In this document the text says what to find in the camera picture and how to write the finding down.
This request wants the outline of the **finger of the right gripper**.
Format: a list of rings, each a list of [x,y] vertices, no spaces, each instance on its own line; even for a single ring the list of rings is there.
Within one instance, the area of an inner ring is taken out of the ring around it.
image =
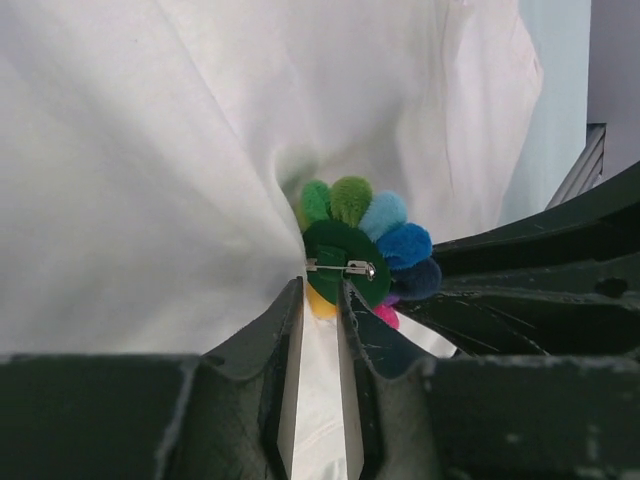
[[[539,214],[471,237],[440,243],[446,275],[535,269],[639,252],[639,166]]]
[[[639,292],[583,299],[436,295],[401,314],[471,356],[616,356],[639,348]]]

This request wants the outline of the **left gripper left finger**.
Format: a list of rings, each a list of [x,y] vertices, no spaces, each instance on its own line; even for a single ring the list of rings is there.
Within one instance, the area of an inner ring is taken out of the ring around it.
[[[303,283],[203,355],[1,359],[5,479],[287,479]]]

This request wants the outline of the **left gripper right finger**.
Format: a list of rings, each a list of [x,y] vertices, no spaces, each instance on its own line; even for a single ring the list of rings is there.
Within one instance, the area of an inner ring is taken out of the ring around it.
[[[338,289],[351,479],[635,479],[639,366],[620,357],[437,358]]]

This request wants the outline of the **rainbow plush flower brooch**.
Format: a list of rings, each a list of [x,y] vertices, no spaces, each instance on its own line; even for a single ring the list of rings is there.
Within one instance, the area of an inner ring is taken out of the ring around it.
[[[337,315],[338,287],[349,281],[387,325],[400,325],[395,305],[438,292],[442,272],[428,231],[408,220],[404,199],[376,193],[368,180],[333,185],[312,180],[295,206],[306,255],[307,299],[319,319]]]

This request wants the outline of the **white t-shirt garment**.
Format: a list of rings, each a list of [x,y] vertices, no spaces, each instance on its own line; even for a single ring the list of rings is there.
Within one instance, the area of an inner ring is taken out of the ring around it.
[[[1,348],[216,346],[302,273],[313,178],[489,230],[542,83],[515,1],[5,1]]]

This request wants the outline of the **aluminium frame rail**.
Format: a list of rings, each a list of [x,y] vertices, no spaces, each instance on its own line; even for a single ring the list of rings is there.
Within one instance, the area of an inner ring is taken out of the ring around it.
[[[550,210],[592,189],[602,177],[606,123],[589,123],[585,147],[546,206]]]

